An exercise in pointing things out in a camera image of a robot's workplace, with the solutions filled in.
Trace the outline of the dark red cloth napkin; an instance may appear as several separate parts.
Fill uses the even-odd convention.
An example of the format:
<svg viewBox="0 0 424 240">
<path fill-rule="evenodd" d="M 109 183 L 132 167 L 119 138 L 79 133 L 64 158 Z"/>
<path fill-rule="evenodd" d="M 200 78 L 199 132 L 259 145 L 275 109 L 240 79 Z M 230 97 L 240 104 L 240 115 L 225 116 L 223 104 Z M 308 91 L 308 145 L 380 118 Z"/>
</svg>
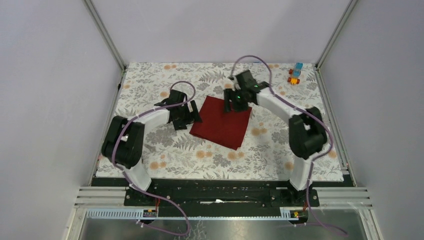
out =
<svg viewBox="0 0 424 240">
<path fill-rule="evenodd" d="M 194 122 L 189 133 L 223 147 L 237 150 L 242 146 L 252 108 L 246 111 L 225 112 L 225 101 L 207 96 L 200 109 L 202 122 Z"/>
</svg>

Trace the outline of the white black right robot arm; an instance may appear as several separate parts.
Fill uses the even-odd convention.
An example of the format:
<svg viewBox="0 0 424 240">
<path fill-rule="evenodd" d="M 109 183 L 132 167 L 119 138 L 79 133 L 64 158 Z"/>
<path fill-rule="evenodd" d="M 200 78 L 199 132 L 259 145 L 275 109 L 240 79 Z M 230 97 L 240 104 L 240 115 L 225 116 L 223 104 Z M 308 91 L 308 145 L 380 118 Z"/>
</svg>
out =
<svg viewBox="0 0 424 240">
<path fill-rule="evenodd" d="M 289 179 L 292 189 L 287 191 L 287 201 L 293 206 L 301 205 L 306 199 L 306 190 L 312 183 L 313 163 L 324 156 L 326 143 L 333 143 L 328 128 L 322 120 L 317 107 L 301 109 L 274 92 L 269 82 L 257 82 L 249 70 L 229 79 L 234 88 L 224 92 L 224 111 L 226 113 L 247 111 L 249 104 L 261 106 L 288 125 L 289 147 L 294 154 L 294 169 Z"/>
</svg>

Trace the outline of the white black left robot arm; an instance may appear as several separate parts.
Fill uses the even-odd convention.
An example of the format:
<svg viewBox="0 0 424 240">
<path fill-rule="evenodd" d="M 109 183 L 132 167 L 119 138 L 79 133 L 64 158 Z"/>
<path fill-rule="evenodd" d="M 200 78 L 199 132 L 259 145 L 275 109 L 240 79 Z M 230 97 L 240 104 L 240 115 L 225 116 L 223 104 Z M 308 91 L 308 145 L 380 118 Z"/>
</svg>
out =
<svg viewBox="0 0 424 240">
<path fill-rule="evenodd" d="M 149 188 L 152 178 L 142 161 L 145 135 L 166 124 L 172 124 L 174 130 L 179 131 L 200 122 L 202 119 L 195 100 L 172 89 L 168 98 L 138 116 L 131 119 L 118 115 L 113 117 L 101 154 L 121 170 L 129 186 L 137 190 L 136 199 L 148 206 L 154 202 L 155 192 Z"/>
</svg>

